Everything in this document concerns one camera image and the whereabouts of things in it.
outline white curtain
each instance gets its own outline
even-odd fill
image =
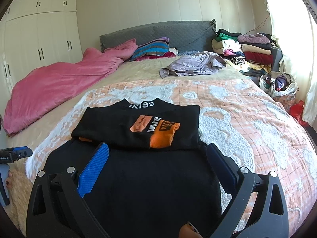
[[[317,25],[302,0],[267,0],[272,38],[283,52],[280,71],[294,76],[305,101],[303,120],[313,125],[317,115]]]

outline white wardrobe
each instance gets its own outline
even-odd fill
[[[76,0],[13,0],[0,21],[0,114],[33,69],[82,60]]]

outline bed sheet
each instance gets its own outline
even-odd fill
[[[275,170],[278,173],[288,205],[290,235],[293,234],[317,199],[317,156],[304,129],[281,104],[274,102],[252,81],[243,79],[239,72],[225,69],[210,76],[160,79],[158,70],[171,61],[159,59],[151,63],[123,64],[115,76],[114,73],[95,85],[95,90],[65,102],[13,137],[11,146],[27,145],[34,151],[26,164],[25,161],[15,164],[16,169],[26,172],[34,181],[50,152],[70,139],[70,133],[87,107],[102,107],[123,98],[138,104],[156,97],[182,106],[196,104],[201,107],[202,141],[215,142],[225,155],[251,171],[267,174]],[[151,74],[155,76],[152,80],[142,80]],[[128,79],[115,83],[120,78]],[[27,178],[20,179],[16,183],[31,191],[32,185],[24,184]],[[16,210],[26,210],[28,194],[19,198],[11,194],[11,198]],[[230,199],[222,189],[223,210]],[[237,230],[246,224],[254,201],[252,196]],[[26,214],[17,211],[18,224],[24,230]]]

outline blue gripper pad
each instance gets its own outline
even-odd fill
[[[83,198],[86,193],[90,193],[101,170],[109,157],[109,148],[105,143],[100,143],[93,158],[86,165],[79,176],[78,193]]]

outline double bed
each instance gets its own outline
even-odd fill
[[[177,21],[138,26],[100,37],[101,50],[136,38],[137,44],[167,36],[178,51],[212,51],[216,22]],[[7,213],[25,231],[25,211],[32,182],[43,169],[49,154],[67,140],[87,107],[103,107],[122,99],[138,104],[160,99],[201,107],[202,141],[216,143],[239,166],[267,174],[274,170],[281,179],[289,216],[289,235],[302,224],[317,199],[317,157],[305,130],[247,76],[227,65],[213,75],[167,77],[159,70],[175,58],[125,62],[117,71],[80,95],[45,114],[9,139],[10,147],[28,146],[34,152],[28,159],[11,165],[19,175],[11,190]],[[17,194],[23,189],[23,195]],[[221,190],[222,210],[231,197]],[[251,213],[255,197],[240,221],[241,230]]]

